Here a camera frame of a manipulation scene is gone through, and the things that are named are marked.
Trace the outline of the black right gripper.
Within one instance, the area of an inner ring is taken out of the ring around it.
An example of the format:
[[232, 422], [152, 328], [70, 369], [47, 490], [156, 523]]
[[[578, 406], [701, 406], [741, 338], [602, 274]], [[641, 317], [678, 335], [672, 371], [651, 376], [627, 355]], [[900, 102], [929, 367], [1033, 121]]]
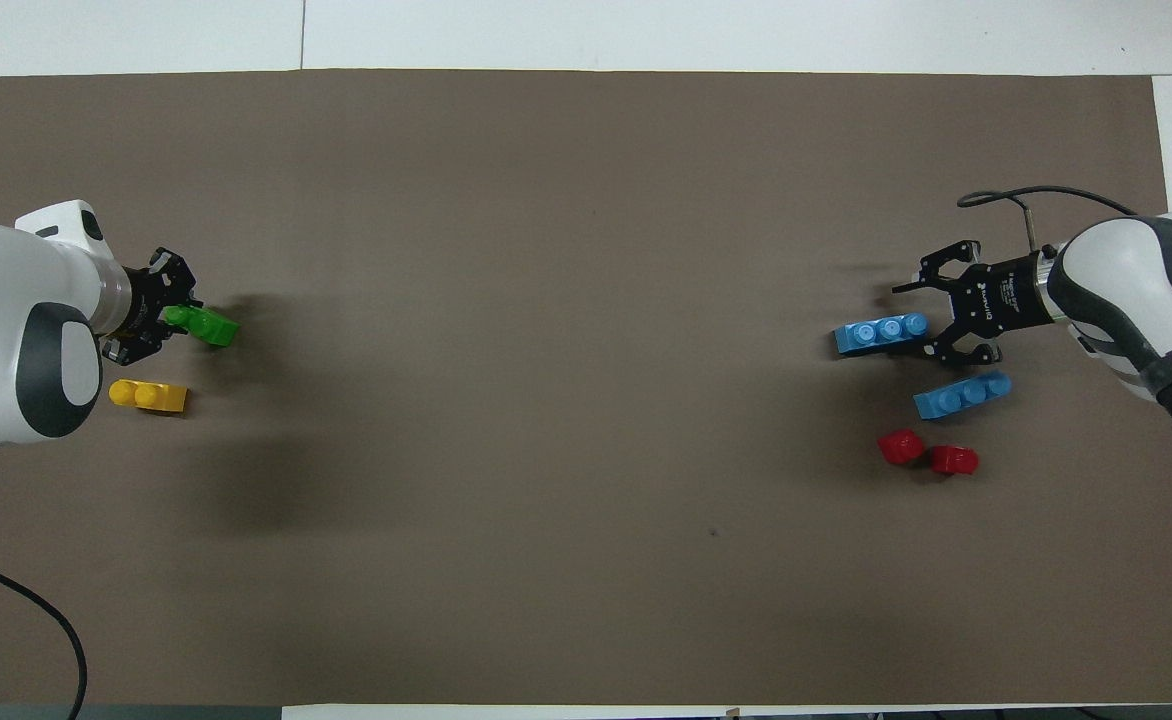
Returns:
[[[982, 243], [950, 243], [920, 259], [912, 281], [897, 284], [891, 293], [938, 290], [950, 296], [953, 322], [907, 337], [886, 347], [888, 356], [919, 356], [943, 366], [993, 366], [1006, 354], [999, 340], [979, 334], [1003, 334], [1057, 322], [1059, 310], [1047, 296], [1052, 261], [1040, 252], [996, 264], [980, 263]], [[943, 274], [961, 264], [960, 276]]]

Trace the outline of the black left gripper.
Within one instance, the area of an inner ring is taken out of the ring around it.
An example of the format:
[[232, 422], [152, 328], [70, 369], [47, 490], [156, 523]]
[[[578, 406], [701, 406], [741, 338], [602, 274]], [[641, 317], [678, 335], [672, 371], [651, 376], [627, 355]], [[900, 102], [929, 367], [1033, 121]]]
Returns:
[[161, 319], [165, 307], [202, 307], [196, 297], [197, 279], [188, 260], [173, 250], [157, 247], [146, 269], [125, 269], [132, 301], [120, 328], [103, 337], [103, 359], [120, 366], [154, 356], [173, 337], [173, 327]]

